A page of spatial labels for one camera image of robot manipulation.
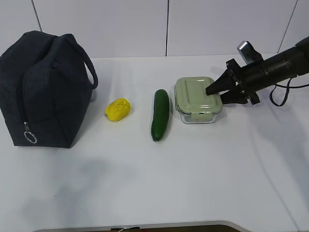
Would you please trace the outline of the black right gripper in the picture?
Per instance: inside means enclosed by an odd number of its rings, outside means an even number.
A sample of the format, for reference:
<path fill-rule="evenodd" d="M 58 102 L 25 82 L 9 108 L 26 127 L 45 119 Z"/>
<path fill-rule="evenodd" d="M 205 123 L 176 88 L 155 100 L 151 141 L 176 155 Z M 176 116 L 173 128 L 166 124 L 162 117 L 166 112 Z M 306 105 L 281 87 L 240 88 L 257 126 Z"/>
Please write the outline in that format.
<path fill-rule="evenodd" d="M 260 99 L 256 92 L 261 89 L 265 77 L 265 72 L 261 68 L 262 63 L 263 60 L 240 67 L 234 59 L 227 61 L 227 69 L 206 88 L 206 94 L 213 95 L 226 91 L 220 95 L 222 104 L 247 104 L 248 101 L 252 105 L 258 104 Z"/>

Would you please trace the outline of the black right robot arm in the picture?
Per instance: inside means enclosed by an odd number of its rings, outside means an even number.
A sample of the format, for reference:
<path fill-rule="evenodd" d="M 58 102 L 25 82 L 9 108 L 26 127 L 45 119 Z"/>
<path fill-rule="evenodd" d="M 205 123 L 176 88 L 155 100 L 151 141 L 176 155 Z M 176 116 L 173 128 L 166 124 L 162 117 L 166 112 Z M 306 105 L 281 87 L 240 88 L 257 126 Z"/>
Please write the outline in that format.
<path fill-rule="evenodd" d="M 237 50 L 246 65 L 241 67 L 234 59 L 227 61 L 224 73 L 206 87 L 206 94 L 219 93 L 223 104 L 258 104 L 258 91 L 309 72 L 308 38 L 267 59 L 249 41 L 242 41 Z"/>

